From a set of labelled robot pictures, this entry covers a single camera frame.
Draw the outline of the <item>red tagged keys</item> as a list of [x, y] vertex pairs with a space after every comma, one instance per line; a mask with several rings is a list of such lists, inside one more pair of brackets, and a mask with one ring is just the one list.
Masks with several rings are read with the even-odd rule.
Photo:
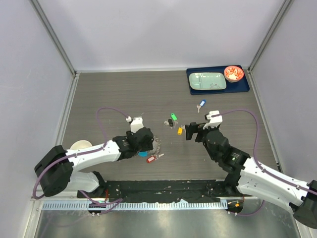
[[164, 153], [161, 153], [161, 154], [158, 154], [158, 155], [151, 155], [150, 157], [148, 157], [148, 158], [146, 159], [146, 162], [147, 162], [147, 163], [151, 163], [151, 162], [153, 162], [153, 161], [155, 161], [155, 160], [161, 158], [162, 156], [164, 156]]

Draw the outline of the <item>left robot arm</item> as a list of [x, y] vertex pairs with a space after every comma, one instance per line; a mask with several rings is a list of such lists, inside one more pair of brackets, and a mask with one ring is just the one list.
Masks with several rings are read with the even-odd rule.
[[105, 144], [85, 149], [65, 150], [61, 145], [54, 146], [34, 167], [37, 176], [35, 187], [41, 187], [44, 197], [55, 196], [64, 190], [82, 190], [95, 198], [102, 197], [106, 190], [102, 176], [82, 170], [151, 151], [153, 142], [153, 133], [143, 127], [137, 132], [127, 131], [125, 136], [116, 136]]

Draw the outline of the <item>metal keyring holder blue handle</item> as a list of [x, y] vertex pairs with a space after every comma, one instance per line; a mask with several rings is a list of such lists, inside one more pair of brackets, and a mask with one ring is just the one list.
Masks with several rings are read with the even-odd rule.
[[158, 156], [160, 154], [160, 148], [161, 148], [161, 140], [158, 139], [156, 136], [154, 136], [153, 149], [150, 151], [139, 152], [138, 155], [141, 157]]

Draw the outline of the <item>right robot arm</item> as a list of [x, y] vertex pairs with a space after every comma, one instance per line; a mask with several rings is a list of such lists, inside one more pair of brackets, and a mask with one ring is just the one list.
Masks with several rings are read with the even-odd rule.
[[192, 122], [185, 126], [186, 140], [202, 143], [210, 156], [227, 176], [224, 191], [230, 196], [237, 193], [255, 196], [288, 212], [301, 224], [317, 227], [317, 182], [306, 182], [276, 171], [255, 157], [229, 144], [218, 127], [206, 127]]

